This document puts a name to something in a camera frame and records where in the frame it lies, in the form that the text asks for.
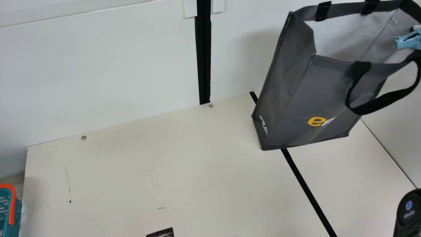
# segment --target bag strap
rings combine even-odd
[[[319,3],[317,7],[315,21],[321,22],[328,18],[329,8],[332,5],[332,1]]]
[[[378,111],[386,106],[391,105],[392,103],[404,98],[405,96],[409,95],[418,85],[421,79],[421,57],[414,57],[407,59],[406,61],[413,61],[418,66],[417,77],[413,85],[408,88],[397,90],[394,92],[386,93],[379,98],[376,98],[372,101],[369,101],[365,104],[357,106],[355,108],[351,108],[350,105],[350,97],[352,91],[361,80],[362,76],[366,74],[371,69],[370,62],[355,62],[355,70],[354,70],[354,80],[352,82],[351,88],[348,90],[348,94],[346,95],[345,105],[357,115],[366,115],[375,111]]]
[[[377,7],[378,3],[380,2],[380,0],[365,0],[365,2],[366,4],[361,15],[372,14],[374,9]]]

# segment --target table surface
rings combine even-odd
[[[29,147],[21,236],[328,236],[250,95],[212,104]],[[414,187],[364,124],[289,150],[338,236],[392,236]]]

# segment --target wego logo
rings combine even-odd
[[[311,118],[307,123],[310,125],[310,126],[313,126],[313,127],[318,127],[318,126],[324,126],[324,125],[327,125],[327,124],[329,124],[331,121],[333,121],[334,119],[336,119],[336,117],[335,118],[331,118],[331,119],[329,119],[329,120],[327,120],[327,119],[325,119],[325,118],[322,118],[322,117],[313,117],[313,118]]]
[[[406,213],[405,215],[403,215],[403,218],[406,219],[406,218],[412,216],[413,214],[415,214],[415,211],[414,210],[412,210],[412,211]]]
[[[262,120],[262,127],[264,129],[264,131],[266,132],[266,136],[267,136],[267,127],[266,127],[266,123],[264,122],[262,115],[260,115],[260,120]]]

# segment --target white bracket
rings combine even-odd
[[[197,16],[196,0],[184,0],[184,17],[191,18],[195,16]]]
[[[224,11],[225,11],[225,0],[212,0],[212,13],[213,14],[224,12]]]

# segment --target blue circular logo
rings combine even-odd
[[[411,200],[409,200],[409,201],[406,203],[406,205],[405,205],[405,209],[406,209],[407,211],[409,211],[409,210],[411,210],[411,208],[412,208],[412,201],[411,201]]]

